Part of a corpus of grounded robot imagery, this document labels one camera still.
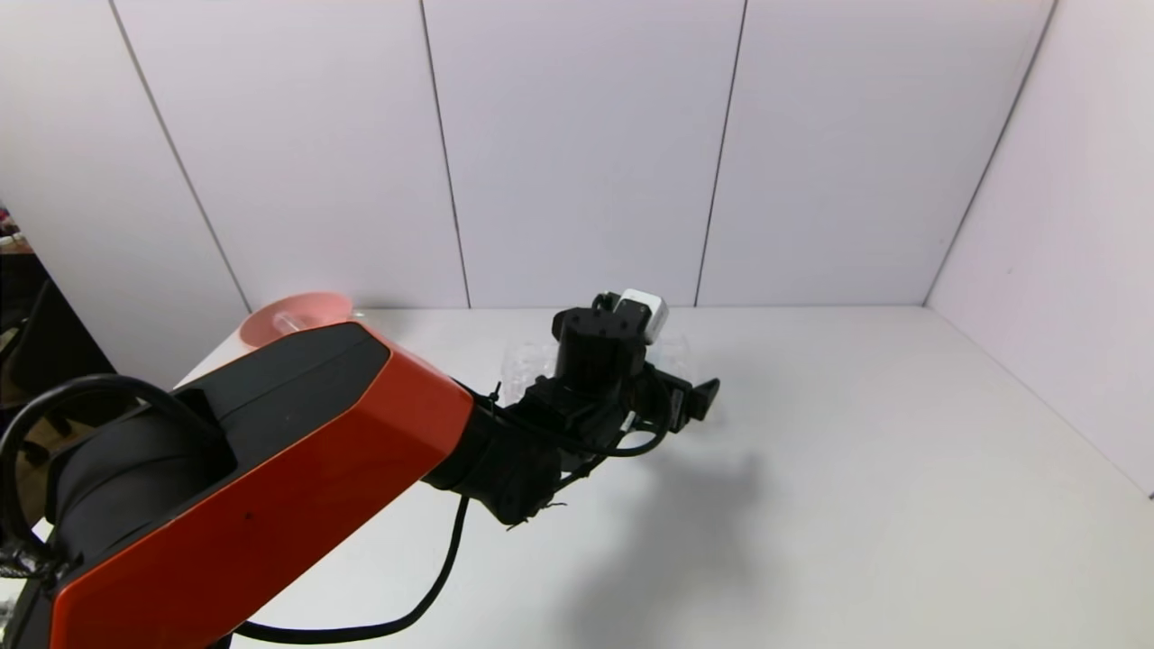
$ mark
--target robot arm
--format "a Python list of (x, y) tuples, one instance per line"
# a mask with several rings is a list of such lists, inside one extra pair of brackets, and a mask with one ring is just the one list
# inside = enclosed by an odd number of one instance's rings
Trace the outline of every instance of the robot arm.
[[(121, 376), (66, 383), (55, 397), (135, 386), (149, 405), (53, 458), (47, 544), (10, 506), (22, 430), (43, 412), (5, 434), (5, 560), (31, 577), (5, 646), (212, 647), (418, 480), (462, 494), (459, 520), (475, 499), (526, 521), (605, 457), (705, 417), (715, 379), (692, 387), (645, 361), (666, 313), (637, 291), (557, 313), (555, 375), (507, 408), (355, 322), (171, 396)], [(654, 437), (617, 449), (634, 430)]]

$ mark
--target white table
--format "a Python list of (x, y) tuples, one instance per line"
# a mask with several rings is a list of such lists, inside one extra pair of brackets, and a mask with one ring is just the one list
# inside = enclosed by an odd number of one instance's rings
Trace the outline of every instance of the white table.
[[(366, 321), (479, 390), (552, 311)], [(674, 309), (709, 422), (505, 531), (474, 506), (412, 648), (1154, 647), (1154, 502), (921, 308)], [(243, 352), (226, 341), (193, 373)], [(457, 497), (419, 484), (254, 619), (396, 618)], [(268, 647), (238, 639), (234, 647)]]

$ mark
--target red bowl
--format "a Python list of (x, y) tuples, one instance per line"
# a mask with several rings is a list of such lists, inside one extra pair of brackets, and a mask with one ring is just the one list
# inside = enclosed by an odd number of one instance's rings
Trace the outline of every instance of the red bowl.
[(340, 293), (288, 296), (246, 318), (240, 326), (240, 342), (252, 349), (261, 348), (293, 330), (346, 322), (352, 312), (352, 300)]

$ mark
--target panel seam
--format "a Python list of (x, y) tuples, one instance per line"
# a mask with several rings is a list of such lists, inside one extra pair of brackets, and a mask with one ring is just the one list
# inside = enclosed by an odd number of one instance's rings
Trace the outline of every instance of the panel seam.
[(425, 0), (420, 0), (421, 29), (425, 31), (425, 52), (429, 60), (429, 80), (433, 82), (433, 104), (436, 106), (436, 126), (441, 133), (441, 155), (444, 158), (444, 177), (449, 181), (449, 206), (452, 209), (452, 227), (457, 233), (457, 254), (460, 256), (460, 278), (465, 283), (465, 306), (473, 308), (473, 297), (469, 290), (469, 270), (465, 268), (465, 244), (460, 240), (460, 221), (457, 218), (457, 196), (452, 191), (452, 170), (449, 167), (449, 146), (444, 140), (444, 119), (441, 117), (441, 95), (436, 88), (436, 70), (433, 68), (433, 42), (429, 39), (429, 23), (425, 16)]
[(232, 278), (232, 284), (237, 288), (237, 293), (240, 294), (240, 301), (245, 305), (245, 311), (253, 313), (253, 307), (248, 303), (248, 297), (245, 296), (245, 290), (240, 288), (240, 281), (237, 278), (237, 273), (233, 270), (232, 263), (228, 262), (228, 255), (224, 254), (224, 247), (220, 245), (220, 237), (217, 236), (216, 229), (212, 227), (212, 222), (209, 221), (209, 215), (204, 211), (204, 203), (201, 202), (201, 196), (196, 193), (196, 187), (193, 186), (193, 179), (188, 176), (185, 162), (180, 158), (180, 152), (177, 151), (177, 143), (173, 142), (172, 134), (168, 133), (168, 125), (165, 124), (164, 117), (160, 115), (160, 109), (157, 106), (156, 97), (152, 96), (152, 88), (148, 84), (148, 80), (144, 77), (144, 69), (141, 67), (140, 59), (136, 58), (136, 50), (133, 49), (132, 40), (128, 39), (128, 31), (125, 29), (125, 23), (120, 18), (120, 12), (117, 10), (115, 0), (108, 0), (108, 8), (112, 9), (112, 17), (117, 21), (117, 29), (120, 30), (120, 38), (125, 42), (125, 49), (128, 50), (128, 58), (132, 59), (133, 67), (136, 68), (136, 76), (140, 77), (141, 85), (144, 87), (144, 94), (148, 96), (149, 105), (152, 106), (152, 114), (156, 115), (157, 122), (160, 124), (160, 130), (164, 133), (164, 139), (168, 143), (172, 157), (177, 161), (177, 166), (180, 169), (180, 174), (185, 179), (185, 185), (188, 187), (188, 192), (193, 195), (193, 201), (196, 203), (196, 209), (201, 214), (201, 219), (204, 222), (204, 226), (208, 227), (209, 236), (212, 237), (212, 244), (216, 245), (217, 253), (220, 254), (220, 260), (224, 261), (224, 267), (228, 271), (228, 277)]
[(1021, 83), (1018, 84), (1018, 91), (1014, 92), (1013, 102), (1010, 104), (1010, 112), (1006, 113), (1006, 119), (1002, 122), (1002, 129), (998, 132), (998, 139), (994, 141), (994, 148), (990, 149), (990, 157), (986, 161), (986, 166), (982, 169), (982, 174), (977, 178), (977, 185), (974, 186), (974, 193), (969, 195), (969, 202), (966, 203), (966, 210), (961, 212), (961, 219), (958, 222), (958, 227), (953, 231), (953, 238), (950, 239), (950, 245), (945, 249), (945, 254), (942, 255), (942, 262), (938, 263), (937, 273), (934, 274), (934, 279), (930, 282), (929, 289), (926, 290), (926, 297), (922, 299), (922, 306), (928, 307), (930, 303), (930, 294), (934, 293), (934, 288), (937, 286), (938, 281), (942, 278), (942, 271), (945, 269), (945, 263), (950, 259), (950, 253), (953, 252), (953, 247), (958, 244), (958, 238), (961, 234), (961, 229), (966, 225), (966, 219), (969, 218), (971, 210), (974, 209), (974, 203), (977, 202), (977, 194), (982, 191), (982, 184), (986, 182), (986, 174), (990, 172), (990, 166), (994, 165), (994, 158), (998, 154), (998, 147), (1002, 146), (1002, 139), (1005, 137), (1006, 130), (1010, 128), (1010, 122), (1013, 120), (1013, 113), (1018, 110), (1018, 100), (1021, 99), (1021, 94), (1026, 89), (1026, 84), (1029, 82), (1029, 75), (1034, 72), (1034, 62), (1037, 61), (1037, 53), (1042, 51), (1042, 42), (1046, 40), (1046, 35), (1050, 31), (1050, 22), (1054, 20), (1054, 12), (1058, 7), (1058, 2), (1062, 0), (1052, 0), (1050, 3), (1050, 10), (1046, 15), (1046, 23), (1042, 24), (1042, 31), (1037, 36), (1037, 43), (1034, 44), (1034, 52), (1029, 57), (1029, 64), (1026, 65), (1026, 73), (1021, 76)]
[(710, 229), (713, 226), (713, 204), (718, 199), (718, 179), (721, 178), (721, 154), (725, 151), (726, 130), (729, 128), (729, 111), (733, 109), (733, 87), (737, 81), (737, 61), (741, 59), (741, 38), (745, 33), (745, 12), (749, 0), (741, 5), (741, 23), (737, 27), (737, 47), (733, 53), (733, 74), (729, 76), (729, 96), (725, 103), (725, 119), (721, 121), (721, 142), (718, 146), (718, 164), (713, 170), (713, 192), (710, 194), (710, 211), (705, 218), (705, 240), (702, 241), (702, 262), (697, 267), (697, 289), (694, 291), (694, 306), (702, 297), (702, 277), (705, 275), (705, 253), (710, 247)]

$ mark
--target white wall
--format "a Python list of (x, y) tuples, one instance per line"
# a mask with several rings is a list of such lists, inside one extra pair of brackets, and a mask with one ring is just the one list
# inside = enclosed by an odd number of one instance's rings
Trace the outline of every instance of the white wall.
[(1050, 0), (749, 0), (699, 304), (921, 304)]
[(247, 314), (104, 2), (0, 2), (0, 194), (122, 373), (173, 385)]
[(1058, 3), (929, 306), (1154, 492), (1154, 3)]
[(466, 306), (419, 0), (115, 5), (254, 308)]
[(741, 0), (428, 0), (474, 306), (694, 303)]

